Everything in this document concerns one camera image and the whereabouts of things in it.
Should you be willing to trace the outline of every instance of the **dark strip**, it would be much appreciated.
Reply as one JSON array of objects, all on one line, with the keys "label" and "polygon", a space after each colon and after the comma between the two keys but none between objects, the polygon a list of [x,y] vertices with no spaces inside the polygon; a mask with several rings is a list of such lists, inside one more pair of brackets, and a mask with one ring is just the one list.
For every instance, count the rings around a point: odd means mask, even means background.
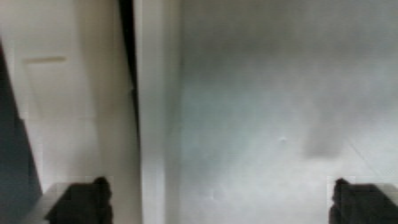
[{"label": "dark strip", "polygon": [[17,116],[0,44],[0,223],[14,224],[41,197],[25,124]]},{"label": "dark strip", "polygon": [[136,122],[136,141],[138,141],[138,148],[140,148],[138,77],[136,77],[135,24],[133,24],[133,1],[131,0],[119,0],[119,10],[120,10],[124,47],[126,47],[126,55],[128,55],[128,68],[129,68],[129,77],[133,82],[131,98],[133,98],[135,122]]}]

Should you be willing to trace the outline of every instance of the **gray surface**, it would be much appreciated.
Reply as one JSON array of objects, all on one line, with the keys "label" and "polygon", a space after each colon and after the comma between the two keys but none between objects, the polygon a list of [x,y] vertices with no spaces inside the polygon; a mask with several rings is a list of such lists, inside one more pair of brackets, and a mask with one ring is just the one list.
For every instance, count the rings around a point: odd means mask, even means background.
[{"label": "gray surface", "polygon": [[183,0],[181,224],[327,223],[398,183],[398,2]]}]

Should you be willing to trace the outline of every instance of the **white wall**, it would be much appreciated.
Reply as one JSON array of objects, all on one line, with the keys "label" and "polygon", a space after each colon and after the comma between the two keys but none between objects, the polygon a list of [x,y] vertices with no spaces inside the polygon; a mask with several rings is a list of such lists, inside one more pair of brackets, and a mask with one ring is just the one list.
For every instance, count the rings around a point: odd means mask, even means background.
[{"label": "white wall", "polygon": [[398,3],[183,0],[181,224],[327,223],[398,183]]},{"label": "white wall", "polygon": [[117,1],[1,0],[9,74],[42,192],[112,184],[115,223],[140,223],[138,148]]},{"label": "white wall", "polygon": [[145,224],[174,224],[179,164],[179,1],[135,0]]}]

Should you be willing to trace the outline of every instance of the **black object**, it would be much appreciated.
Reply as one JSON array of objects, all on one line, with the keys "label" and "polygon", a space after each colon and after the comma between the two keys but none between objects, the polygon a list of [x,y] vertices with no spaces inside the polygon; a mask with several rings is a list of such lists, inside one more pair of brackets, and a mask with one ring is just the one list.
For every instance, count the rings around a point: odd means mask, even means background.
[{"label": "black object", "polygon": [[73,184],[46,215],[49,224],[112,224],[110,196],[103,177],[92,184]]},{"label": "black object", "polygon": [[335,181],[328,224],[396,224],[398,207],[373,184]]}]

